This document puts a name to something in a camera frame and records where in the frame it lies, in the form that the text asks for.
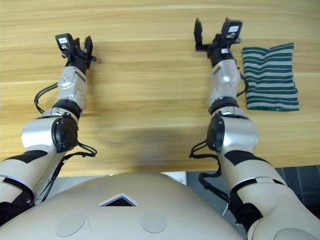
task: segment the wood grain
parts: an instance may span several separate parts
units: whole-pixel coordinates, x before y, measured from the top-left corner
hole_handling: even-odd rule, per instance
[[[318,0],[1,0],[1,159],[24,151],[21,131],[38,116],[34,95],[64,65],[54,36],[91,35],[98,62],[88,71],[89,105],[79,140],[98,149],[74,157],[61,176],[132,171],[213,170],[212,159],[189,159],[206,136],[210,61],[194,50],[196,17],[204,42],[225,17],[243,21],[232,52],[293,42],[300,111],[245,110],[259,129],[255,153],[275,167],[319,164],[320,2]],[[49,108],[54,90],[41,99]],[[238,99],[245,109],[245,97]]]

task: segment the gray floor tile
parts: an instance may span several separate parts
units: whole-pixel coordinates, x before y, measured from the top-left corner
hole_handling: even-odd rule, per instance
[[[318,206],[320,208],[320,191],[304,193],[303,198],[304,205],[308,207]]]
[[[277,172],[278,172],[278,174],[283,178],[283,180],[286,180],[285,179],[285,172],[284,172],[284,168],[283,167],[278,167],[278,168],[276,168],[275,169]]]
[[[303,203],[304,203],[304,199],[303,199],[303,197],[302,197],[302,194],[301,194],[301,193],[296,193],[295,195],[298,197],[298,199],[300,200],[300,202],[303,204]]]
[[[301,194],[301,186],[298,177],[297,167],[285,167],[284,169],[285,182],[296,194]]]
[[[301,192],[320,191],[318,166],[301,166],[297,168],[301,182]]]
[[[211,191],[204,189],[204,187],[199,183],[198,176],[200,173],[213,174],[213,171],[192,171],[186,173],[186,182],[189,187],[191,187],[203,200],[205,200],[212,208],[214,208],[219,214],[222,214],[226,202],[220,199],[218,196],[214,195]],[[206,180],[211,183],[216,188],[227,191],[226,185],[222,177],[217,178],[206,178]],[[228,210],[224,217],[235,226],[235,228],[240,232],[243,238],[246,238],[246,231],[243,226],[236,224],[236,219],[232,213]]]

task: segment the green striped towel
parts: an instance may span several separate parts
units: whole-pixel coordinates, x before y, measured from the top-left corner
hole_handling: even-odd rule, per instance
[[[292,73],[294,44],[242,50],[248,82],[246,107],[254,110],[298,111],[298,90]]]

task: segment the black cable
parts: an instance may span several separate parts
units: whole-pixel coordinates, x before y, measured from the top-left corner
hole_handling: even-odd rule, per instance
[[[218,170],[213,173],[213,174],[208,174],[205,172],[202,172],[199,174],[198,180],[200,182],[201,185],[203,185],[204,189],[211,191],[213,194],[217,195],[219,198],[221,198],[222,200],[226,201],[227,203],[229,202],[229,196],[227,193],[225,193],[224,191],[220,190],[219,188],[216,188],[215,186],[213,186],[212,184],[210,184],[209,182],[207,182],[205,180],[205,178],[217,178],[219,176],[221,176],[221,167],[220,167],[220,162],[218,159],[217,155],[214,154],[195,154],[196,151],[203,149],[204,147],[206,147],[206,141],[202,141],[198,144],[196,144],[190,151],[190,155],[189,158],[194,158],[194,159],[204,159],[204,158],[214,158],[217,160],[218,163]]]
[[[240,76],[241,76],[241,79],[244,81],[244,90],[239,92],[239,93],[237,93],[236,94],[237,97],[239,97],[240,95],[244,94],[249,88],[249,84],[248,84],[246,78],[242,75],[241,72],[240,72]]]
[[[42,95],[46,94],[47,92],[50,92],[51,90],[57,88],[57,87],[58,87],[57,83],[54,83],[54,84],[52,84],[50,86],[47,86],[44,89],[40,90],[35,95],[33,102],[34,102],[34,105],[35,105],[36,109],[39,111],[39,113],[43,114],[45,112],[41,107],[38,106],[40,97]]]
[[[53,187],[54,182],[55,182],[56,178],[58,177],[58,175],[59,175],[59,173],[61,171],[62,166],[66,163],[66,161],[68,159],[70,159],[71,157],[76,156],[76,155],[81,155],[82,157],[92,157],[93,158],[98,153],[98,151],[95,148],[93,148],[92,146],[83,144],[83,143],[81,143],[79,141],[78,141],[78,146],[80,148],[83,148],[83,149],[87,150],[88,152],[78,151],[78,152],[75,152],[75,153],[71,153],[71,154],[65,155],[61,159],[61,161],[59,162],[58,166],[54,170],[50,181],[48,182],[48,184],[46,185],[46,187],[42,191],[42,193],[43,193],[47,189],[47,191],[46,191],[45,195],[43,196],[41,202],[44,202],[47,199],[47,197],[49,195],[49,192],[50,192],[51,188]]]
[[[205,180],[205,178],[217,178],[221,176],[221,167],[218,162],[219,168],[218,170],[213,173],[213,174],[208,174],[205,172],[202,172],[199,174],[198,180],[199,182],[203,185],[204,189],[211,191],[213,194],[221,198],[222,200],[226,201],[227,203],[229,202],[229,196],[226,192],[220,190],[219,188],[211,185],[209,182]]]

